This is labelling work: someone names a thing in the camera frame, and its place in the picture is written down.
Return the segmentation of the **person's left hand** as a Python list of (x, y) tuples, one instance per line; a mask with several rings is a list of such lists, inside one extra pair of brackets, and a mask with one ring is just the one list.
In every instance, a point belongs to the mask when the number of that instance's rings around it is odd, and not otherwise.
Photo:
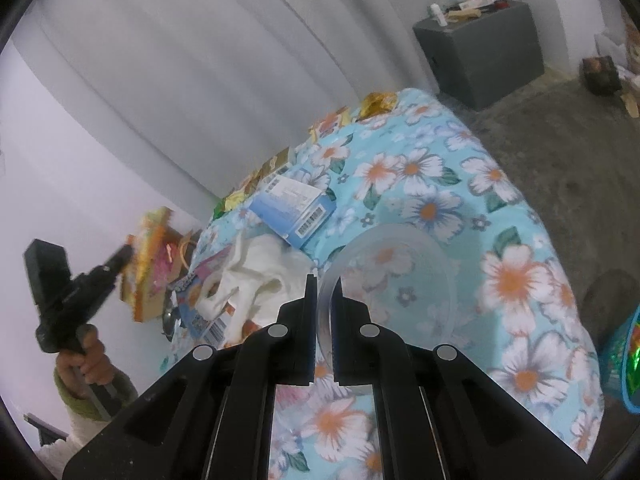
[(55, 360), (58, 377), (75, 396), (83, 396), (88, 386), (109, 384), (117, 373), (105, 353), (98, 330), (93, 325), (83, 325), (79, 333), (82, 351), (62, 350)]

